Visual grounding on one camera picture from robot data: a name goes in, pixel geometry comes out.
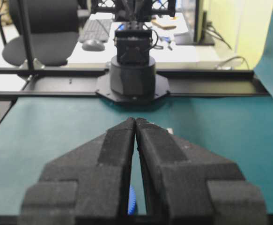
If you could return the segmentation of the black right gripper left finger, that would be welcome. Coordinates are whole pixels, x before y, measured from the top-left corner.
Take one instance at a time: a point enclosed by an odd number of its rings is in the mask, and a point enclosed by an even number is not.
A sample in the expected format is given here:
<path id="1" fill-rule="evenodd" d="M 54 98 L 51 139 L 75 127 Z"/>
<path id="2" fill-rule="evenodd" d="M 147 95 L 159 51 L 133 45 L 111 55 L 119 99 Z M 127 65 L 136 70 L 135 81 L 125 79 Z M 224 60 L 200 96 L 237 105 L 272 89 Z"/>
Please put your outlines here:
<path id="1" fill-rule="evenodd" d="M 135 119 L 45 164 L 21 205 L 21 225 L 115 224 L 128 210 Z"/>

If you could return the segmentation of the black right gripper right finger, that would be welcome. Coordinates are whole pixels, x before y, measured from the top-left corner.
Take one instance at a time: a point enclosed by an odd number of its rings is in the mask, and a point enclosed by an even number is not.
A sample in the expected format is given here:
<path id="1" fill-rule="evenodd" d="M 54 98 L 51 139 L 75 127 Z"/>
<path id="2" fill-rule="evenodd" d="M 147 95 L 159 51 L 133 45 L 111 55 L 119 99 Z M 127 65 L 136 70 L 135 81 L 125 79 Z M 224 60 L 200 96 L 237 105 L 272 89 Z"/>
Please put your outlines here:
<path id="1" fill-rule="evenodd" d="M 260 189 L 237 163 L 170 134 L 146 119 L 136 137 L 154 189 L 172 225 L 266 225 Z"/>

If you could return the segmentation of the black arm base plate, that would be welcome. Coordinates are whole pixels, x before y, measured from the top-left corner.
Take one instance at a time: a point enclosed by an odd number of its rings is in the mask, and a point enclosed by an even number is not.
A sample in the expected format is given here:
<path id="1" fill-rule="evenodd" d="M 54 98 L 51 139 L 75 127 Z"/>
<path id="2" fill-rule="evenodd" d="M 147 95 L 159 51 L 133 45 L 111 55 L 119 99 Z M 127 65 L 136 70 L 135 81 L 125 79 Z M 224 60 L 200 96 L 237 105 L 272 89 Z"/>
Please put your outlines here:
<path id="1" fill-rule="evenodd" d="M 107 73 L 97 78 L 95 93 L 118 104 L 147 105 L 170 94 L 168 78 L 155 75 L 155 86 L 150 93 L 132 93 L 125 90 L 122 93 L 112 89 L 111 75 Z"/>

